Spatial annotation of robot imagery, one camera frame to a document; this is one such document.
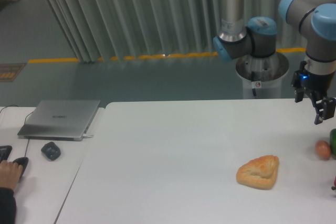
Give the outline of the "person's hand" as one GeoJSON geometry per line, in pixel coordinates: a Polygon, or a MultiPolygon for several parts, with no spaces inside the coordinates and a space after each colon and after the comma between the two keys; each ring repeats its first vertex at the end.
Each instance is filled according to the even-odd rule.
{"type": "Polygon", "coordinates": [[[15,190],[18,185],[23,166],[3,160],[0,165],[1,188],[15,190]]]}

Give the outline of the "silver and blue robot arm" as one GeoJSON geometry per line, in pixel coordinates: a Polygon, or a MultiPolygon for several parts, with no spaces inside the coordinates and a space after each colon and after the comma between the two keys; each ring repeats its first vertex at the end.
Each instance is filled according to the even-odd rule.
{"type": "MultiPolygon", "coordinates": [[[[213,39],[223,60],[236,60],[236,72],[246,92],[258,98],[261,89],[279,81],[289,62],[276,52],[277,25],[268,17],[244,22],[244,0],[220,0],[221,25],[213,39]]],[[[281,0],[280,17],[307,40],[306,55],[294,72],[295,101],[308,97],[316,111],[315,124],[335,113],[335,98],[327,91],[335,75],[335,0],[281,0]]]]}

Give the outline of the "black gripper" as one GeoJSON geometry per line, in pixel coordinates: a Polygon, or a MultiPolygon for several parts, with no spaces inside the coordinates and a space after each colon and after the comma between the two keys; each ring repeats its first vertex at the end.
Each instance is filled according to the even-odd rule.
{"type": "Polygon", "coordinates": [[[314,124],[334,117],[335,98],[329,98],[327,90],[330,87],[333,74],[319,75],[307,70],[307,62],[301,61],[299,69],[294,72],[291,86],[295,89],[295,103],[301,102],[305,95],[316,101],[314,108],[316,117],[314,124]]]}

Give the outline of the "dark sleeved forearm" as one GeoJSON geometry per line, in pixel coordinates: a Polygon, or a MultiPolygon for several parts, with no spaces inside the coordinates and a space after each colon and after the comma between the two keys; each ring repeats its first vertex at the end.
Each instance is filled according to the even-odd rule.
{"type": "Polygon", "coordinates": [[[16,219],[16,200],[14,191],[1,187],[1,223],[14,224],[16,219]]]}

